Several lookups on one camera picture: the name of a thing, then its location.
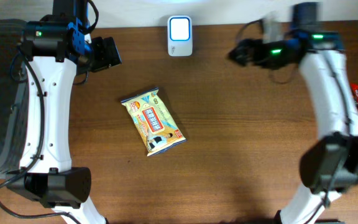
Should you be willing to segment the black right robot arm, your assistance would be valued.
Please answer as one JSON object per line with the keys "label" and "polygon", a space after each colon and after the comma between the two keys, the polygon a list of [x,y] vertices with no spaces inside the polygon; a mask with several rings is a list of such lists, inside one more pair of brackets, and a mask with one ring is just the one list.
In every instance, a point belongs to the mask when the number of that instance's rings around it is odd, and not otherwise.
{"label": "black right robot arm", "polygon": [[261,39],[236,35],[229,59],[241,66],[278,70],[294,63],[308,88],[318,126],[318,140],[300,160],[301,184],[274,223],[320,223],[321,214],[358,185],[358,110],[347,78],[346,55],[337,32],[325,31],[319,4],[292,8],[287,32],[274,15],[257,21]]}

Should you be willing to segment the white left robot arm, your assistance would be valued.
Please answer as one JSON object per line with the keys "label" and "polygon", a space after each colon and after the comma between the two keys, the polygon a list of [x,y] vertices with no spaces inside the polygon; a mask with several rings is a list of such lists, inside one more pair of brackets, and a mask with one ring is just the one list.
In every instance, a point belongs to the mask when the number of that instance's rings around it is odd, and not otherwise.
{"label": "white left robot arm", "polygon": [[106,223],[90,197],[91,171],[73,167],[68,143],[71,89],[77,75],[121,63],[114,40],[92,37],[91,0],[54,1],[51,14],[28,22],[18,53],[27,70],[27,131],[19,168],[4,186],[67,223]]}

